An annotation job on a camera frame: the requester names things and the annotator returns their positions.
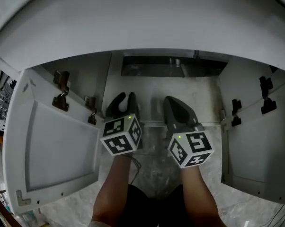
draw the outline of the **black shorts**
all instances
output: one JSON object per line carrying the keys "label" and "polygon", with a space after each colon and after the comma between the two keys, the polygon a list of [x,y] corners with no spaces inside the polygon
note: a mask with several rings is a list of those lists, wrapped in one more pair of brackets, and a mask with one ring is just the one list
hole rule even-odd
{"label": "black shorts", "polygon": [[182,185],[166,199],[149,199],[133,185],[128,187],[125,209],[118,221],[118,227],[192,227],[185,209]]}

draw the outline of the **forearm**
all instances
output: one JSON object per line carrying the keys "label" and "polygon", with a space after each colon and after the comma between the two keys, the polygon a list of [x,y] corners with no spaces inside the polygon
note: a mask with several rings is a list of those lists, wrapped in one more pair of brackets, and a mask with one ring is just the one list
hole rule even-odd
{"label": "forearm", "polygon": [[93,221],[115,225],[127,200],[130,164],[130,157],[120,155],[114,158],[107,179],[95,200]]}
{"label": "forearm", "polygon": [[197,166],[182,170],[186,211],[196,226],[225,226],[218,215],[215,200],[207,188]]}

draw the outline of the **marble floor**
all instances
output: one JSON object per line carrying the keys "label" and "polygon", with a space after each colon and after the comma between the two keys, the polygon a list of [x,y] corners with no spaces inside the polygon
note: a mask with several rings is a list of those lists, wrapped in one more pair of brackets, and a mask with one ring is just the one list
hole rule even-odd
{"label": "marble floor", "polygon": [[[215,144],[215,153],[211,159],[200,166],[203,178],[213,194],[220,216],[228,227],[260,227],[266,224],[280,208],[281,204],[269,202],[258,197],[240,192],[220,182],[221,177],[221,130],[219,126],[207,127]],[[143,148],[136,151],[134,157],[142,167],[134,181],[150,197],[163,198],[180,181],[180,170],[166,151],[165,127],[144,127]],[[93,203],[110,170],[113,158],[103,149],[99,181],[81,191],[34,210],[36,219],[30,216],[18,218],[22,226],[41,226],[44,222],[52,227],[85,227],[92,216]],[[2,179],[0,160],[0,178]],[[136,168],[131,166],[130,179]],[[285,206],[274,219],[271,227],[285,214]]]}

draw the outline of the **floor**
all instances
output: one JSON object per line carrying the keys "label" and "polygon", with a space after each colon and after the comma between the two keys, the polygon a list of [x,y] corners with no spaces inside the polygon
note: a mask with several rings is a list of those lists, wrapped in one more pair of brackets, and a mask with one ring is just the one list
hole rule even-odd
{"label": "floor", "polygon": [[[215,142],[215,153],[200,166],[203,178],[213,194],[220,216],[228,227],[259,227],[267,223],[281,205],[235,190],[220,182],[221,177],[221,131],[219,126],[207,127]],[[167,156],[164,127],[144,127],[143,149],[134,157],[142,164],[134,185],[150,197],[163,198],[180,184],[180,170],[172,157]],[[35,210],[38,223],[49,222],[52,227],[85,227],[92,216],[93,203],[106,179],[113,158],[103,151],[99,181],[71,196]],[[136,168],[131,166],[130,179]],[[285,206],[273,224],[285,214]],[[23,226],[38,226],[34,221]]]}

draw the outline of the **human arm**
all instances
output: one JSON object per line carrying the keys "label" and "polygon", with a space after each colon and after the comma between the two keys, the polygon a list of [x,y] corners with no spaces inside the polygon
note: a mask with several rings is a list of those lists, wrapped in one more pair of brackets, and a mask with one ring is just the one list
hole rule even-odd
{"label": "human arm", "polygon": [[117,225],[127,200],[130,165],[130,157],[119,155],[114,158],[108,177],[96,197],[92,221],[111,227]]}
{"label": "human arm", "polygon": [[185,207],[196,227],[225,227],[197,166],[182,169]]}

